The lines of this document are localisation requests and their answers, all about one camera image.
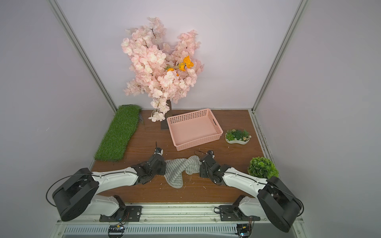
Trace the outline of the grey striped dishcloth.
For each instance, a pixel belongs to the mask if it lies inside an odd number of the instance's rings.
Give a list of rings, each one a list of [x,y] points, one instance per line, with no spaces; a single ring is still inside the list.
[[[173,188],[181,188],[183,186],[183,172],[188,175],[200,172],[200,158],[193,155],[189,158],[180,158],[174,160],[166,160],[165,179]]]

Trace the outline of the pink plastic basket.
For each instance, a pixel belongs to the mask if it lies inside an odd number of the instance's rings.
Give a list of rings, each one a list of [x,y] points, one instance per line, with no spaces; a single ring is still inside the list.
[[[177,151],[219,140],[223,130],[211,109],[202,109],[167,118]]]

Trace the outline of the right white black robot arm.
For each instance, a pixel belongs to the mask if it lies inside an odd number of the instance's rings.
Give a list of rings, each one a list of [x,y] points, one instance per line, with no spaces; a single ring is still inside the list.
[[[233,210],[237,214],[248,218],[266,218],[280,231],[287,233],[304,212],[302,201],[277,177],[258,178],[228,165],[220,165],[215,161],[212,151],[208,151],[200,162],[200,177],[248,194],[234,203]]]

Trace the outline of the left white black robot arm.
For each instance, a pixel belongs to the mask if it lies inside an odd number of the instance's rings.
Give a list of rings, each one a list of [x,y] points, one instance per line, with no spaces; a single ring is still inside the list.
[[[118,195],[106,197],[101,193],[122,186],[146,184],[165,172],[163,150],[156,148],[148,161],[125,169],[91,172],[82,168],[65,178],[65,182],[52,193],[52,199],[63,222],[80,215],[98,215],[100,222],[122,222],[129,215],[123,200]]]

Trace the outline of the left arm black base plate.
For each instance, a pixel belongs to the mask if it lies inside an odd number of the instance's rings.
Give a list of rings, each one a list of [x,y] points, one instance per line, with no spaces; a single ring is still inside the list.
[[[115,210],[110,216],[105,213],[100,214],[99,222],[139,222],[142,215],[142,206],[126,205],[123,200],[118,196],[114,195],[108,197],[111,201],[116,204],[117,210]]]

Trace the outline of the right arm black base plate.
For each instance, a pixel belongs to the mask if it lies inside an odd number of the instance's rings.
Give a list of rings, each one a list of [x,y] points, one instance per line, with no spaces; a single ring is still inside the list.
[[[214,213],[220,216],[221,221],[260,221],[258,216],[246,216],[239,208],[239,203],[244,199],[244,195],[240,195],[232,205],[220,205],[213,209]]]

